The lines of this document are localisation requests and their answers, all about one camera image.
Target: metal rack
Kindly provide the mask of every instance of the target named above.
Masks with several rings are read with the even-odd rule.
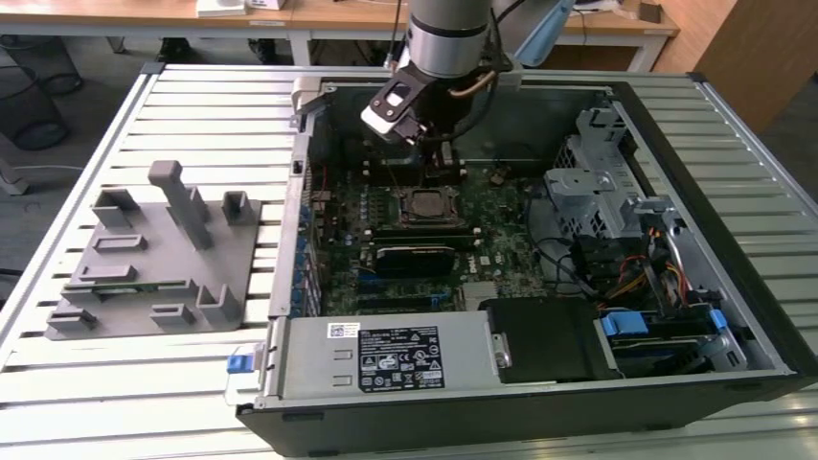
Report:
[[[88,168],[0,313],[0,456],[4,458],[278,458],[227,404],[226,359],[266,337],[291,148],[290,91],[299,76],[378,77],[355,68],[179,66],[139,76]],[[630,81],[717,212],[818,350],[818,212],[804,190],[706,83],[686,76],[537,72],[527,80]],[[147,184],[155,159],[187,168],[205,199],[245,190],[263,202],[243,328],[51,342],[46,319],[94,232],[98,193],[126,187],[163,201]],[[654,188],[664,186],[642,158]],[[253,374],[234,375],[250,402]],[[818,399],[809,388],[737,406],[681,430],[369,454],[361,458],[816,458]]]

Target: mesh trash bin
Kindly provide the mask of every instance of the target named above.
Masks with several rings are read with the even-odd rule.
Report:
[[[68,135],[51,97],[38,85],[34,70],[0,67],[0,133],[22,150],[42,150]]]
[[[82,77],[59,36],[0,35],[0,47],[16,65],[38,73],[50,95],[68,94],[82,87]]]

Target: power supply label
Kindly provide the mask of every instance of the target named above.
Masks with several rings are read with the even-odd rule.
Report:
[[[445,388],[438,326],[358,331],[365,393]]]

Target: circuit board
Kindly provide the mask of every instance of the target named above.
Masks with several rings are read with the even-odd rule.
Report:
[[[318,204],[322,315],[461,311],[466,309],[461,286],[477,282],[493,282],[499,298],[554,293],[525,225],[529,180],[498,180],[494,167],[467,167],[467,171],[462,185],[446,190],[458,204],[453,221],[469,223],[475,234],[471,238],[478,241],[469,250],[457,251],[450,272],[435,278],[385,280],[373,270],[374,251],[366,233],[374,227],[389,229],[398,221],[395,187],[370,186],[366,177],[351,172],[343,180],[333,181]]]

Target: motherboard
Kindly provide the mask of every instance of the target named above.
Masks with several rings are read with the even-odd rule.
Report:
[[[439,187],[375,186],[351,171],[318,178],[322,315],[477,310],[554,293],[526,227],[535,179],[502,165],[465,170]]]

